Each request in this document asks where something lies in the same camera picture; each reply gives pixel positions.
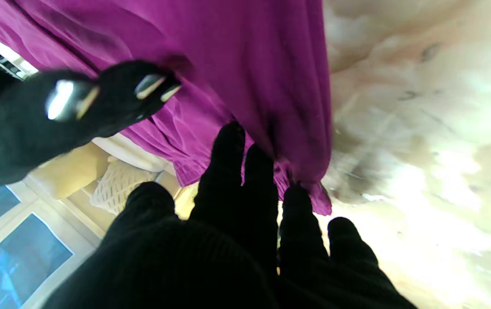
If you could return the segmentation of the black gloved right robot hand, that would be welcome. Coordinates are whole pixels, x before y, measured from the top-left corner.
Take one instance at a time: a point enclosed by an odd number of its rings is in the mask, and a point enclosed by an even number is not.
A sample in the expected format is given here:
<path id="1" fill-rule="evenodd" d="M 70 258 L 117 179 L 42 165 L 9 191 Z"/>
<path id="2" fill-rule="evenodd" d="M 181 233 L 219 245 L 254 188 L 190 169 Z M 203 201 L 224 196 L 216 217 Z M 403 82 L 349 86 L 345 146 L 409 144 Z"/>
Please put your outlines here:
<path id="1" fill-rule="evenodd" d="M 96 78 L 60 69 L 20 80 L 0 70 L 0 186 L 153 116 L 181 86 L 147 61 L 124 61 Z"/>

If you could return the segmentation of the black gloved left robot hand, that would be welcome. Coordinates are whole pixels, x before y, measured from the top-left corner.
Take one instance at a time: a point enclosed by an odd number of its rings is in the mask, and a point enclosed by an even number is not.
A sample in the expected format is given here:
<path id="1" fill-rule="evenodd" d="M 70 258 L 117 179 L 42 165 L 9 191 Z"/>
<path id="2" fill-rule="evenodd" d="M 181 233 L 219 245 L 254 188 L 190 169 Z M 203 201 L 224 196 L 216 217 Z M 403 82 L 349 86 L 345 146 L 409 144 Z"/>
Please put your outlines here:
<path id="1" fill-rule="evenodd" d="M 412 309 L 347 218 L 326 250 L 308 191 L 284 192 L 274 163 L 245 148 L 237 122 L 218 133 L 188 219 L 156 182 L 128 196 L 99 247 L 44 309 Z"/>

